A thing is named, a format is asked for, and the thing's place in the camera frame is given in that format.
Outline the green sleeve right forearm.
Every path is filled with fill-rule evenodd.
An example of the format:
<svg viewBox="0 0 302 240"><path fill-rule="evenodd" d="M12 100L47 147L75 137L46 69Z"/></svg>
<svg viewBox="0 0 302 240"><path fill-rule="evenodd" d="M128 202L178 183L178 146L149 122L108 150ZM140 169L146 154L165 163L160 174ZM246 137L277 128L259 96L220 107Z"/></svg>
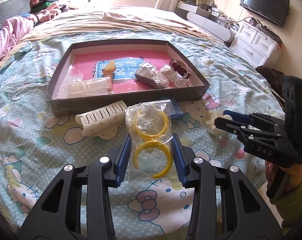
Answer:
<svg viewBox="0 0 302 240"><path fill-rule="evenodd" d="M302 215L302 183L296 189L283 192L279 199L271 199L270 202L276 206L279 215L283 219L282 228L289 230Z"/></svg>

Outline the right hand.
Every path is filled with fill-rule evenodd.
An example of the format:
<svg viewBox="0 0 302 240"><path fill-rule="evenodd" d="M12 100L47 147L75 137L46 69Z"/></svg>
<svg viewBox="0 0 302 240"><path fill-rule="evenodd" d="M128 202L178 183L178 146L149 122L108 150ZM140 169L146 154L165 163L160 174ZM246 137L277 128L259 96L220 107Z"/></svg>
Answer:
<svg viewBox="0 0 302 240"><path fill-rule="evenodd" d="M276 171L280 168L289 175L288 181L284 186L284 192L289 192L301 185L302 183L302 165L293 164L290 168L283 168L269 161L265 161L265 175L267 179L267 187L270 187L274 181Z"/></svg>

